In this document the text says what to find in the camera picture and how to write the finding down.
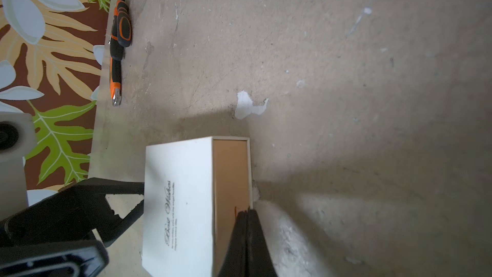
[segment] cardboard box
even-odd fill
[[[216,276],[236,212],[253,208],[249,138],[149,145],[142,266],[153,276]]]

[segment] white flower pattern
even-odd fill
[[[38,0],[48,8],[59,12],[84,9],[79,0]],[[29,44],[36,45],[44,36],[45,20],[31,0],[2,0],[3,12],[9,25]],[[103,47],[95,46],[95,59],[102,64]],[[14,82],[16,72],[13,63],[0,62],[0,90]],[[0,92],[0,100],[25,101],[42,97],[44,94],[26,86],[16,86]],[[21,113],[22,110],[0,101],[0,112]]]
[[[84,8],[79,0],[39,0],[55,11],[71,12]],[[36,45],[44,35],[45,22],[41,11],[31,0],[2,0],[9,25],[27,43]]]
[[[16,77],[14,67],[7,61],[0,62],[0,90],[14,82]],[[26,86],[15,86],[0,91],[0,100],[26,101],[40,98],[44,94],[36,89]],[[11,106],[0,101],[0,112],[22,113],[17,107]]]

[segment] white paint patch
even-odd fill
[[[353,32],[355,31],[355,29],[357,29],[357,26],[359,26],[359,23],[361,22],[362,20],[362,16],[363,14],[360,14],[359,17],[357,18],[357,20],[355,21],[355,24],[352,26],[352,28],[350,29],[350,31],[348,32],[347,36],[353,34]]]
[[[364,261],[358,260],[358,259],[354,259],[354,258],[351,258],[351,257],[345,257],[345,260],[347,262],[350,262],[350,263],[354,264],[354,265],[362,265],[362,264],[364,264]]]
[[[306,81],[305,81],[305,80],[299,80],[299,81],[297,81],[297,83],[296,83],[296,86],[297,86],[298,88],[304,88],[304,86],[305,86],[305,85],[306,85]]]
[[[238,105],[236,106],[235,116],[242,120],[250,114],[262,114],[267,110],[268,99],[261,106],[253,106],[253,100],[246,91],[238,92]]]
[[[92,101],[97,101],[98,96],[99,96],[99,86],[97,86],[97,88],[94,89],[93,93],[90,95],[90,99]]]
[[[95,57],[95,61],[102,66],[102,57],[104,55],[104,45],[94,45],[93,53]]]
[[[252,183],[251,185],[253,187],[253,202],[256,202],[256,201],[260,200],[260,198],[261,198],[260,189],[258,188],[258,186],[256,185],[256,182],[254,180],[251,183]]]
[[[57,191],[55,190],[50,190],[50,189],[32,189],[28,190],[28,205],[33,206],[39,201],[46,199],[54,194],[56,194]]]

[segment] concrete floor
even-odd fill
[[[490,275],[492,0],[128,1],[91,176],[142,181],[146,145],[248,136],[279,276]],[[235,118],[241,90],[267,110]],[[149,276],[141,237],[106,275]]]

